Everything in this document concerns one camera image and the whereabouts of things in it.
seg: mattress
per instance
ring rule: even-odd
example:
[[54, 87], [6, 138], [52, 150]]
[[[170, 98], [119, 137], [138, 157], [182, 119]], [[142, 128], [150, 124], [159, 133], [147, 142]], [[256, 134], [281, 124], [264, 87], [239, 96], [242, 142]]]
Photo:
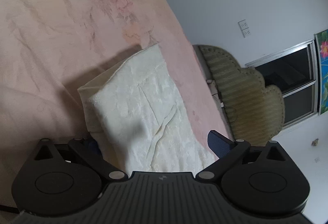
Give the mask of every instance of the mattress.
[[88, 134], [77, 89], [158, 43], [196, 139], [226, 130], [194, 50], [165, 0], [0, 0], [0, 204], [41, 138]]

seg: white wall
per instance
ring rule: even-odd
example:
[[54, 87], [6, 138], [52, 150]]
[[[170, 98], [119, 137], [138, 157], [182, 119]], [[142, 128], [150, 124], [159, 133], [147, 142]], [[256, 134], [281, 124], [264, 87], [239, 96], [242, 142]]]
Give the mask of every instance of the white wall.
[[[328, 0], [167, 1], [192, 44], [220, 46], [242, 66], [328, 28]], [[246, 38], [237, 24], [243, 19], [251, 31]], [[319, 145], [313, 147], [316, 138]], [[305, 215], [315, 224], [324, 223], [328, 219], [328, 113], [282, 131], [277, 140], [310, 182]]]

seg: window pane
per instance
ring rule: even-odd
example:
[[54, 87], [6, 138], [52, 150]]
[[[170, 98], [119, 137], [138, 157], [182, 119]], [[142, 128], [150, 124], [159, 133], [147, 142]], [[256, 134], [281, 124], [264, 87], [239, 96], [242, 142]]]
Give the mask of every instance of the window pane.
[[314, 85], [284, 98], [285, 123], [312, 113], [312, 94]]
[[310, 74], [307, 48], [256, 67], [264, 77], [265, 85], [276, 85], [284, 93], [294, 90], [313, 78]]

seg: aluminum window frame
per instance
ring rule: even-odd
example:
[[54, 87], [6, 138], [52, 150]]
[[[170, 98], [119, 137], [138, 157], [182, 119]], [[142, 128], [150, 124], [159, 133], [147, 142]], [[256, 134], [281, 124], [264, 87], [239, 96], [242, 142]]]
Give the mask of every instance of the aluminum window frame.
[[312, 108], [311, 111], [309, 113], [306, 113], [292, 121], [289, 121], [287, 123], [284, 124], [283, 129], [286, 129], [292, 125], [295, 125], [296, 123], [299, 123], [315, 114], [318, 113], [318, 95], [319, 95], [319, 80], [318, 80], [318, 62], [317, 62], [317, 50], [316, 50], [316, 46], [315, 46], [315, 42], [314, 42], [314, 38], [311, 40], [307, 40], [305, 42], [299, 43], [293, 47], [290, 47], [288, 49], [285, 49], [283, 51], [280, 52], [276, 52], [267, 56], [264, 56], [260, 59], [257, 59], [255, 61], [249, 62], [247, 64], [245, 64], [245, 67], [249, 67], [249, 68], [255, 68], [261, 65], [264, 65], [266, 63], [269, 63], [271, 61], [274, 61], [276, 59], [279, 59], [283, 56], [287, 56], [290, 55], [294, 52], [297, 52], [299, 50], [302, 50], [304, 48], [307, 48], [307, 53], [308, 53], [308, 63], [309, 63], [309, 72], [310, 72], [310, 79], [311, 81], [299, 86], [285, 94], [283, 94], [283, 98], [292, 95], [298, 91], [301, 91], [305, 88], [309, 88], [311, 86], [312, 87]]

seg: electrical outlet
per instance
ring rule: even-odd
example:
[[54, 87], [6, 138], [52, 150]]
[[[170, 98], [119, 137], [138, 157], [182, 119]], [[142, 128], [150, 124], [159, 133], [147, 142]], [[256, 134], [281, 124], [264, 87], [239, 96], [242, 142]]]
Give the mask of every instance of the electrical outlet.
[[242, 30], [242, 33], [244, 35], [244, 38], [247, 37], [247, 36], [249, 36], [251, 34], [249, 28]]
[[240, 21], [240, 22], [238, 22], [238, 24], [239, 24], [239, 27], [240, 27], [241, 30], [244, 30], [244, 29], [247, 29], [248, 28], [248, 24], [247, 24], [247, 22], [246, 22], [245, 19], [242, 20], [242, 21]]

